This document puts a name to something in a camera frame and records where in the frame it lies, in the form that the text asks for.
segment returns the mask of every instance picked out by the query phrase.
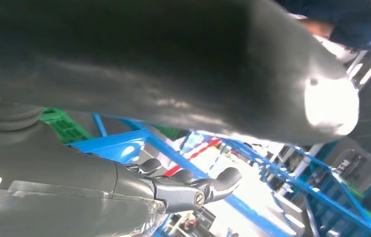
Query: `dark clothing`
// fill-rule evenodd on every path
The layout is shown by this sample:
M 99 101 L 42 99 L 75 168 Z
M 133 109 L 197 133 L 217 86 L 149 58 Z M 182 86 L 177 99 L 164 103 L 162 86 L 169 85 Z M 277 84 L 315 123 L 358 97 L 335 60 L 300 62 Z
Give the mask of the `dark clothing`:
M 371 49 L 371 0 L 277 0 L 288 12 L 334 24 L 330 40 Z

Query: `robotic arm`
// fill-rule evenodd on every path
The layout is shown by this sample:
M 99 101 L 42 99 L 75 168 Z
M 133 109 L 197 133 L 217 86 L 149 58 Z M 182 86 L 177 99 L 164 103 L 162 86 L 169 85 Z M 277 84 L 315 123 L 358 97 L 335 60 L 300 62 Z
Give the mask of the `robotic arm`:
M 301 145 L 358 118 L 344 68 L 268 0 L 0 0 L 0 237 L 149 236 L 241 178 L 79 153 L 37 106 Z

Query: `person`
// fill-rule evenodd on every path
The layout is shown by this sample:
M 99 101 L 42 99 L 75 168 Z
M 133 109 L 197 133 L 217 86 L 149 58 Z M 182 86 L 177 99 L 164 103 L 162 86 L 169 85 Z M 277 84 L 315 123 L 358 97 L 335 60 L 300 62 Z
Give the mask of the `person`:
M 312 34 L 356 50 L 371 49 L 371 0 L 275 0 Z
M 183 230 L 187 234 L 191 234 L 194 232 L 194 229 L 197 226 L 197 218 L 193 213 L 188 213 L 186 219 L 183 223 Z

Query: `blue railing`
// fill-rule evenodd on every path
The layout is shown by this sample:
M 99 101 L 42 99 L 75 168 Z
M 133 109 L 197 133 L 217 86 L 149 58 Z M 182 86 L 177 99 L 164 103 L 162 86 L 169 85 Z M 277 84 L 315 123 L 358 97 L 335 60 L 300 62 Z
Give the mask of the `blue railing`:
M 132 132 L 78 142 L 73 145 L 86 153 L 96 153 L 104 158 L 110 158 L 121 163 L 129 163 L 138 155 L 142 144 L 149 143 L 182 168 L 193 172 L 196 178 L 208 177 L 205 172 L 161 141 L 141 123 L 121 118 L 120 121 L 131 128 Z M 104 126 L 101 127 L 101 130 L 103 130 L 101 131 L 102 134 L 107 134 Z M 312 223 L 316 224 L 319 236 L 325 236 L 331 232 L 339 233 L 340 236 L 344 237 L 371 235 L 370 217 L 355 198 L 352 197 L 347 187 L 335 178 L 332 170 L 322 161 L 295 147 L 297 152 L 312 162 L 313 175 L 304 182 L 294 177 L 286 168 L 259 156 L 253 149 L 241 142 L 229 139 L 223 139 L 223 142 L 255 162 L 263 171 L 276 176 L 305 195 L 308 206 L 310 206 L 309 213 L 313 218 Z M 270 236 L 287 236 L 277 226 L 260 216 L 236 196 L 231 195 L 226 198 L 226 201 Z

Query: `human arm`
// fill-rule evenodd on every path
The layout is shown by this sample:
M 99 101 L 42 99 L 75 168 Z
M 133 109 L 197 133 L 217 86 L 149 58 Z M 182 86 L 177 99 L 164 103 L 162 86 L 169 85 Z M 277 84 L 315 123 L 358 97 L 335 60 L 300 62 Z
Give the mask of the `human arm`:
M 334 25 L 331 23 L 318 21 L 310 18 L 298 19 L 298 21 L 312 34 L 329 38 Z

